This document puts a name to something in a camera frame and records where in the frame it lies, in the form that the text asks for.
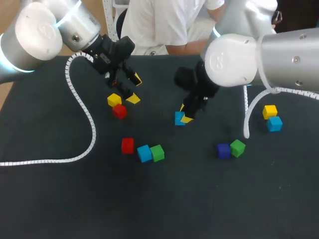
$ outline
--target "black mat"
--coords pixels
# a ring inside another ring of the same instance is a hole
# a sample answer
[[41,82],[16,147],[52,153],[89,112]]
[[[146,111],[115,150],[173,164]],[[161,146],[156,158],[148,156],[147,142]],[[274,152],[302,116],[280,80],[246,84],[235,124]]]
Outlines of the black mat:
[[[91,128],[56,58],[14,85],[0,113],[0,160],[68,158],[82,153]],[[315,239],[319,237],[319,102],[292,94],[265,97],[243,139],[242,87],[222,89],[187,127],[174,126],[186,93],[178,66],[197,58],[134,57],[142,101],[117,120],[103,77],[76,59],[71,79],[92,114],[97,142],[70,164],[0,168],[2,239]],[[252,99],[262,88],[250,87]],[[284,122],[267,133],[264,104]],[[121,155],[122,137],[161,144],[166,159],[141,164]],[[240,139],[238,159],[218,160],[215,146]]]

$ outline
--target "white cable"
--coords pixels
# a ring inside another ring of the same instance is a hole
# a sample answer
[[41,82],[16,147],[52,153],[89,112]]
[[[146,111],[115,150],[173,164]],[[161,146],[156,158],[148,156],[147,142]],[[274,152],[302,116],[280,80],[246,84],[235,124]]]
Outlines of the white cable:
[[77,100],[77,102],[80,104],[80,106],[82,107],[84,113],[86,114],[90,124],[91,124],[91,128],[92,128],[92,140],[91,143],[89,145],[89,147],[87,148],[87,150],[85,150],[82,154],[80,154],[79,156],[73,157],[73,158],[67,158],[67,159],[41,159],[41,160],[31,160],[31,161],[21,161],[21,162],[0,162],[0,166],[19,166],[19,165],[27,165],[27,164],[42,164],[42,163],[70,163],[70,162],[74,162],[77,160],[82,159],[83,157],[85,157],[86,155],[88,155],[90,153],[90,151],[92,150],[94,144],[95,144],[95,140],[96,140],[96,129],[95,129],[95,125],[93,122],[93,119],[91,117],[91,114],[89,113],[88,109],[85,107],[84,103],[82,102],[81,98],[79,97],[79,95],[76,93],[73,84],[71,82],[70,79],[70,65],[72,63],[72,61],[79,57],[85,57],[87,58],[89,61],[93,62],[93,58],[85,53],[76,53],[74,55],[72,55],[68,61],[66,62],[66,66],[65,66],[65,78],[66,78],[66,82],[72,92],[72,94],[74,95],[75,99]]
[[[274,90],[278,93],[280,93],[280,92],[292,93],[292,94],[306,96],[306,97],[310,97],[310,98],[319,100],[319,94],[309,92],[309,91],[292,90],[292,89],[281,88],[281,87],[276,87],[276,88],[274,88]],[[250,134],[249,134],[249,118],[250,118],[250,115],[251,115],[254,107],[264,96],[266,96],[270,93],[271,92],[269,90],[264,90],[262,93],[260,93],[258,96],[256,96],[255,99],[250,104],[248,111],[246,113],[246,116],[245,116],[245,120],[244,120],[244,136],[245,136],[245,138],[249,138],[249,136],[250,136]]]
[[245,103],[245,115],[248,111],[248,92],[247,92],[247,86],[244,86],[244,103]]

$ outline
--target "white shirt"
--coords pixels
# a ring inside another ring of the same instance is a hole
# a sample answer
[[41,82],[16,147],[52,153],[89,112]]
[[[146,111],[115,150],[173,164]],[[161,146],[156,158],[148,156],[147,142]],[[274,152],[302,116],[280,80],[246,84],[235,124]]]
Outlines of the white shirt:
[[200,9],[215,10],[224,0],[131,0],[121,37],[135,43],[133,55],[144,55],[152,47],[187,44],[187,30]]

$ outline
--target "blue block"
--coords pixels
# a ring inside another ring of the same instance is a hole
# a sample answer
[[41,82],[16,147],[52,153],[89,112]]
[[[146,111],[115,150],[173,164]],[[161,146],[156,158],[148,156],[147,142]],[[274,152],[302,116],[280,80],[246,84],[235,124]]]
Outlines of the blue block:
[[278,132],[281,130],[283,126],[283,122],[279,118],[279,116],[276,117],[270,117],[267,121],[267,128],[269,132]]
[[231,150],[227,143],[220,143],[217,145],[218,158],[230,158]]
[[185,114],[184,112],[175,112],[175,125],[176,126],[184,126],[184,125],[186,125],[185,123],[180,122],[181,119],[183,118],[184,114]]
[[142,163],[152,160],[152,152],[148,145],[144,145],[138,148],[138,155]]

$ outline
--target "toy block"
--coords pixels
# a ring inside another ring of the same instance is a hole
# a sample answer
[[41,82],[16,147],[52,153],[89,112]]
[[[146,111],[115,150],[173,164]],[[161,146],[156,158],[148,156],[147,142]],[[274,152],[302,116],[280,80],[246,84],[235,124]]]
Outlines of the toy block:
[[112,112],[113,112],[113,115],[120,120],[123,119],[128,114],[125,106],[120,104],[113,107]]
[[152,159],[154,162],[158,162],[160,160],[165,159],[164,150],[162,149],[160,145],[152,147],[151,152],[152,152]]
[[175,125],[176,126],[184,126],[185,125],[185,123],[180,122],[181,119],[183,118],[184,114],[185,114],[184,112],[175,112]]
[[230,145],[231,154],[234,155],[236,158],[238,158],[240,155],[242,155],[245,151],[246,145],[242,143],[239,140],[235,140]]
[[152,152],[148,145],[144,145],[138,148],[138,155],[142,163],[152,160]]
[[117,94],[111,94],[109,97],[108,97],[108,104],[109,106],[111,107],[115,107],[116,105],[118,104],[122,104],[122,99],[120,96],[118,96]]
[[269,132],[278,132],[281,130],[282,126],[283,126],[283,122],[281,121],[279,116],[270,117],[267,120],[267,128]]
[[268,120],[269,117],[277,116],[277,108],[276,106],[265,106],[263,110],[263,116],[265,120]]
[[128,102],[131,102],[134,105],[141,101],[140,98],[137,95],[135,95],[134,93],[131,97],[128,97],[126,100]]
[[230,158],[231,150],[227,143],[219,143],[217,145],[218,158]]
[[123,138],[122,139],[122,153],[123,154],[133,154],[134,153],[134,139],[133,138]]

